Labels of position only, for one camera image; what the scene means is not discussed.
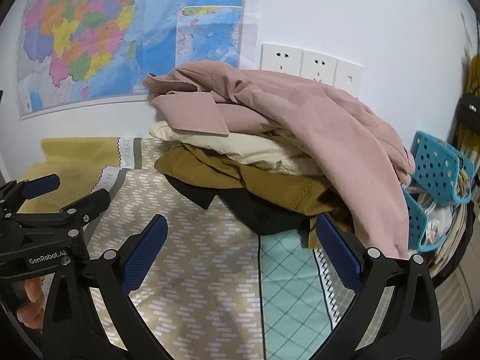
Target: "white wall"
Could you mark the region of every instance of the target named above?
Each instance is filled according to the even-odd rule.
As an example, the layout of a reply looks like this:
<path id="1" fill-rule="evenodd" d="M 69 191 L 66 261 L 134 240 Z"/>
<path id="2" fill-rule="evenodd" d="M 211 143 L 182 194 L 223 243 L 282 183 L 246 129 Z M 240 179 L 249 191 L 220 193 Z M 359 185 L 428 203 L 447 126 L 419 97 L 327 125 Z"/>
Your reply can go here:
<path id="1" fill-rule="evenodd" d="M 0 27 L 0 153 L 9 176 L 42 160 L 45 137 L 147 136 L 155 111 L 146 102 L 19 121 L 13 66 L 25 4 L 17 0 Z M 462 61 L 477 47 L 466 0 L 262 0 L 261 15 L 259 45 L 291 45 L 362 64 L 360 100 L 390 122 L 407 147 L 416 130 L 448 136 L 462 93 Z"/>

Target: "map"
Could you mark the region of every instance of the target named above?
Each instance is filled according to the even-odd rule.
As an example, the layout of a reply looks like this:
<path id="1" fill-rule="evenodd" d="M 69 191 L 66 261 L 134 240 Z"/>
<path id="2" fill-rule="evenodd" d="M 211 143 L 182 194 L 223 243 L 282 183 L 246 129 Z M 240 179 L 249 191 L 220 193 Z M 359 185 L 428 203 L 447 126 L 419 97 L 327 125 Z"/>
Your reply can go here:
<path id="1" fill-rule="evenodd" d="M 18 46 L 22 117 L 145 93 L 149 72 L 238 65 L 242 0 L 28 0 Z"/>

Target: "human hand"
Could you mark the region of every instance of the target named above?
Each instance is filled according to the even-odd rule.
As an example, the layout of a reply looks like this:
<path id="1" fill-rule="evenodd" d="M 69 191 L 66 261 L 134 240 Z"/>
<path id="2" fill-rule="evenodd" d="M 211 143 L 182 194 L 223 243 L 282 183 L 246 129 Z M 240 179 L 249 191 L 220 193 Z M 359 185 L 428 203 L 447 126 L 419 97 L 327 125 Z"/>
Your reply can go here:
<path id="1" fill-rule="evenodd" d="M 40 329 L 43 326 L 42 278 L 36 277 L 25 280 L 25 292 L 28 300 L 17 309 L 17 318 L 30 329 Z"/>

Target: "map of china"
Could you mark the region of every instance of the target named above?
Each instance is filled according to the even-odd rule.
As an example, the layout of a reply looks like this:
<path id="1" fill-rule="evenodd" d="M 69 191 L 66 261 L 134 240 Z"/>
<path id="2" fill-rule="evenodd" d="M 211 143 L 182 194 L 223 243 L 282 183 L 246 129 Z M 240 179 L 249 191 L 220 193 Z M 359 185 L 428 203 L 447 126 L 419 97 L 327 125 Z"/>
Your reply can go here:
<path id="1" fill-rule="evenodd" d="M 32 61 L 51 57 L 49 74 L 86 81 L 118 52 L 135 14 L 135 0 L 36 0 L 25 18 L 23 49 Z M 88 87 L 80 93 L 88 96 Z"/>

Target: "pile of clothes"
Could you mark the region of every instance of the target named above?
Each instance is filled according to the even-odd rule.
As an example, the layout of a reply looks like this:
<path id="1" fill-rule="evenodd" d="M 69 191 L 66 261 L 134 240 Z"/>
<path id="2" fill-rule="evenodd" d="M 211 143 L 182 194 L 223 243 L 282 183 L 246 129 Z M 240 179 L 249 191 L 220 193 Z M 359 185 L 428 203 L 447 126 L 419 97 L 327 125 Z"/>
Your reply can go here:
<path id="1" fill-rule="evenodd" d="M 280 73 L 214 61 L 183 64 L 143 84 L 173 142 L 155 163 L 203 208 L 219 196 L 259 235 L 311 230 L 330 212 L 366 247 L 407 257 L 401 183 L 414 159 L 396 131 L 348 93 Z"/>

